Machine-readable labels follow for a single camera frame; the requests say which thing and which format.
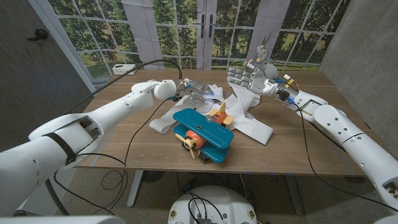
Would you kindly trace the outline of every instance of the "yellow connector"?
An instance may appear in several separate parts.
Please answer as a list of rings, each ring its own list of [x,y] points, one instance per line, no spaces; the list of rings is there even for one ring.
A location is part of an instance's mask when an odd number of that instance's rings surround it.
[[[291,78],[289,80],[289,82],[285,85],[286,88],[288,88],[290,86],[290,84],[292,84],[294,82],[293,78]]]

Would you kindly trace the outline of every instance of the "table leg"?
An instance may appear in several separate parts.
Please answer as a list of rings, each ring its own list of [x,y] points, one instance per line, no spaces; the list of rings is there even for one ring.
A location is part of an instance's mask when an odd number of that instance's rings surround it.
[[[128,207],[132,207],[136,202],[143,173],[144,173],[143,170],[136,170],[136,173],[134,174],[134,178],[133,178],[132,184],[131,184],[129,198],[127,200]]]
[[[294,211],[297,215],[303,215],[304,209],[301,203],[301,198],[299,194],[299,188],[297,187],[296,178],[292,175],[286,175],[286,183],[289,188],[290,196],[292,197]]]

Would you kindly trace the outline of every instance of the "glass door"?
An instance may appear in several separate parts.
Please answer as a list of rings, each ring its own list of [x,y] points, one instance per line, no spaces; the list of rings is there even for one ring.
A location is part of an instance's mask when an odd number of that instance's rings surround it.
[[[201,45],[201,19],[198,22],[197,17],[202,4],[203,0],[152,0],[162,57],[182,68],[197,69],[197,44]]]
[[[261,0],[207,1],[204,69],[241,67],[251,43]]]

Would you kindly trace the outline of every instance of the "orange toy part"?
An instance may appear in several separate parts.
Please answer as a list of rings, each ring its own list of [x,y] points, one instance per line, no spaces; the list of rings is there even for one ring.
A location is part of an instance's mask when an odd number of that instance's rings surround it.
[[[187,131],[187,133],[185,134],[185,137],[191,137],[192,139],[194,139],[194,138],[197,139],[197,141],[195,143],[196,144],[195,149],[200,149],[203,146],[203,144],[206,142],[205,139],[203,139],[197,133],[195,133],[191,130]]]
[[[220,114],[220,112],[217,112],[217,113],[214,114],[213,116],[214,116],[214,118],[216,119],[216,123],[217,123],[217,124],[222,124],[223,121],[225,120],[225,118],[227,117],[227,115],[226,115],[225,112],[222,112],[221,114]]]

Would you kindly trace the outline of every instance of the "wooden table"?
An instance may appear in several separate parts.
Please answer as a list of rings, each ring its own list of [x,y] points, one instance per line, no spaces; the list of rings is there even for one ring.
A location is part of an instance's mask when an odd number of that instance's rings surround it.
[[[301,90],[322,97],[329,104],[344,111],[354,124],[381,144],[377,136],[367,127],[359,114],[324,74],[319,72],[288,72],[288,74],[296,80]],[[215,83],[224,88],[225,98],[227,94],[233,93],[232,88],[226,82],[224,70],[184,70],[183,77],[210,85]],[[88,105],[86,111],[95,110],[124,96],[131,91],[131,87],[135,83],[151,79],[177,80],[178,71],[139,70],[136,75],[126,76],[99,93]],[[160,100],[156,100],[153,107],[134,113],[119,124],[102,153],[123,161],[132,135],[145,123],[160,103]],[[161,117],[174,104],[173,101],[166,101],[155,112],[152,119]],[[235,129],[233,131],[234,139],[230,145],[231,149],[225,161],[220,164],[215,162],[203,164],[198,159],[192,159],[190,153],[182,148],[180,140],[174,136],[173,127],[165,134],[160,134],[151,129],[148,122],[132,141],[127,155],[127,169],[313,175],[305,150],[300,116],[283,106],[281,102],[268,96],[262,96],[260,104],[249,108],[249,112],[256,119],[274,129],[267,145],[264,146]],[[305,130],[311,161],[318,174],[364,176],[361,169],[347,154],[334,147],[307,122],[305,122]],[[120,169],[122,165],[107,157],[92,156],[82,162],[79,167]]]

